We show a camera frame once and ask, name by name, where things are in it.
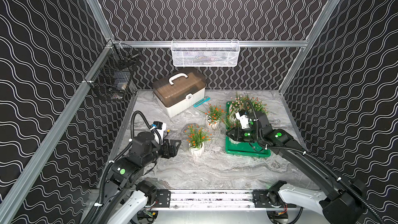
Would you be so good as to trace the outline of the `pink red flower plant pot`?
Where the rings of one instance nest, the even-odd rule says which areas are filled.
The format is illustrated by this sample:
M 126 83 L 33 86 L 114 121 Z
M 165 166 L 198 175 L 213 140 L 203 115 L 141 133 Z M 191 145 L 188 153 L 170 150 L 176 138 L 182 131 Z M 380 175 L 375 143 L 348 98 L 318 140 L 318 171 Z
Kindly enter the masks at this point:
M 227 114 L 227 115 L 226 115 L 225 119 L 223 120 L 223 123 L 224 123 L 225 126 L 226 126 L 226 134 L 228 134 L 228 132 L 229 132 L 230 130 L 232 130 L 232 129 L 235 127 L 235 124 L 236 124 L 236 122 L 235 122 L 235 120 L 233 119 L 233 117 L 232 117 L 231 114 Z M 239 142 L 233 140 L 232 138 L 230 138 L 230 137 L 228 137 L 228 138 L 229 138 L 229 141 L 230 141 L 231 144 L 235 144 L 235 145 L 238 145 L 238 144 L 239 144 Z

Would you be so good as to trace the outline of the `green plastic storage tray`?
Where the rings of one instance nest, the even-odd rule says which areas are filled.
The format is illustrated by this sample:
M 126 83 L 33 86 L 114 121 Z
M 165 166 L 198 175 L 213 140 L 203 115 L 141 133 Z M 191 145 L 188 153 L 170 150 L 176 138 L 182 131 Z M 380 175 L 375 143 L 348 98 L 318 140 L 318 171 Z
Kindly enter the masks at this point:
M 231 102 L 227 103 L 227 110 L 229 114 L 229 106 Z M 255 111 L 254 106 L 249 100 L 244 101 L 246 114 L 249 118 L 250 128 L 255 129 L 258 133 L 258 141 L 255 143 L 239 142 L 238 145 L 231 144 L 229 138 L 226 136 L 226 152 L 230 155 L 268 158 L 271 156 L 271 151 L 260 146 L 260 141 L 265 141 L 265 137 L 272 132 L 273 128 L 269 123 L 267 115 L 259 111 Z M 235 128 L 241 128 L 239 121 L 235 114 L 231 114 L 235 120 Z

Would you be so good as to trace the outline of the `orange flower potted plant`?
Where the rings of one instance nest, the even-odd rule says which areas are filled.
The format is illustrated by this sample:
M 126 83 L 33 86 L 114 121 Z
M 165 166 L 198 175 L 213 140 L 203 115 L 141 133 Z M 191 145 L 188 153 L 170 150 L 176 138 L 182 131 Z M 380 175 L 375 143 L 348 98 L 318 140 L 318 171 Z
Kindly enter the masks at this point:
M 191 156 L 194 159 L 201 157 L 204 153 L 205 143 L 212 138 L 210 131 L 198 124 L 190 124 L 186 127 L 184 133 L 187 135 Z

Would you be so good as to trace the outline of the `red flower potted plant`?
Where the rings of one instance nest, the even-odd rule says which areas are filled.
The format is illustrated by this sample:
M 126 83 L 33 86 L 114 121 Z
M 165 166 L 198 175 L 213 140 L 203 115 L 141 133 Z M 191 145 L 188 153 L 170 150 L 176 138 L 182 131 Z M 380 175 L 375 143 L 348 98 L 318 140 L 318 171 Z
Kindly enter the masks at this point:
M 213 104 L 209 104 L 208 108 L 203 113 L 205 114 L 207 125 L 212 130 L 216 130 L 219 127 L 219 124 L 223 122 L 224 116 L 226 114 L 221 105 Z

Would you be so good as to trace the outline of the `pink flower potted plant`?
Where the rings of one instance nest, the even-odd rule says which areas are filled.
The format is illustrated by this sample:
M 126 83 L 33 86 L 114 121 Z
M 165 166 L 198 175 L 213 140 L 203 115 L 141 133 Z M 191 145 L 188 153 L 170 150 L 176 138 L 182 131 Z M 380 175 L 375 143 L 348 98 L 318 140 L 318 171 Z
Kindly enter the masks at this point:
M 244 101 L 248 99 L 248 95 L 237 93 L 235 98 L 232 99 L 229 106 L 229 114 L 235 114 L 241 110 L 244 110 Z

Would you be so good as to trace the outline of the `green grass potted plant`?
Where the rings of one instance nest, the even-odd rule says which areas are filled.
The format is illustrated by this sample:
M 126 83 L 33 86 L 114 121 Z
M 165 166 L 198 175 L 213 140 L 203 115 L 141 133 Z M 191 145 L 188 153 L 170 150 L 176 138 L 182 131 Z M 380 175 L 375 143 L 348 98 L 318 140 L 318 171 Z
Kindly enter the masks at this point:
M 265 104 L 258 97 L 249 97 L 249 100 L 252 103 L 252 105 L 254 106 L 255 111 L 259 111 L 261 113 L 268 114 L 267 104 Z

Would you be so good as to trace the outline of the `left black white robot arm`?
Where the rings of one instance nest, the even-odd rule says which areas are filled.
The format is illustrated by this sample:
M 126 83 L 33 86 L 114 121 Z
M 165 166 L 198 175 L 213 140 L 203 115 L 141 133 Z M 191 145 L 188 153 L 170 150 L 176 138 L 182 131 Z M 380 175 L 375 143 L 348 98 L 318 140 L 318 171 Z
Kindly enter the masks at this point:
M 148 181 L 138 182 L 146 175 L 145 167 L 157 164 L 160 158 L 175 157 L 180 140 L 169 140 L 159 133 L 160 122 L 149 124 L 144 114 L 135 111 L 131 125 L 140 115 L 148 131 L 134 133 L 128 146 L 115 158 L 108 161 L 99 185 L 98 198 L 84 218 L 84 224 L 137 224 L 140 213 L 153 217 L 151 208 L 157 204 L 167 205 L 165 197 L 158 197 L 157 188 Z

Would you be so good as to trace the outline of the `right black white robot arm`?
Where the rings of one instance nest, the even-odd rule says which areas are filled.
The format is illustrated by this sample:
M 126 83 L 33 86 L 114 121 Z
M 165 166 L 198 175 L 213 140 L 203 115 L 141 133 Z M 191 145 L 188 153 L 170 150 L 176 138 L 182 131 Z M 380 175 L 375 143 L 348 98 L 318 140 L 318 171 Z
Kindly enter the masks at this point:
M 294 188 L 279 180 L 268 190 L 254 193 L 254 204 L 283 207 L 289 204 L 308 209 L 323 216 L 331 224 L 354 224 L 365 211 L 382 224 L 384 221 L 365 199 L 365 184 L 350 181 L 337 174 L 321 160 L 308 153 L 292 135 L 283 129 L 274 129 L 266 113 L 257 111 L 251 100 L 243 97 L 231 103 L 237 109 L 236 121 L 227 130 L 234 142 L 257 143 L 262 150 L 288 160 L 319 187 L 318 190 Z

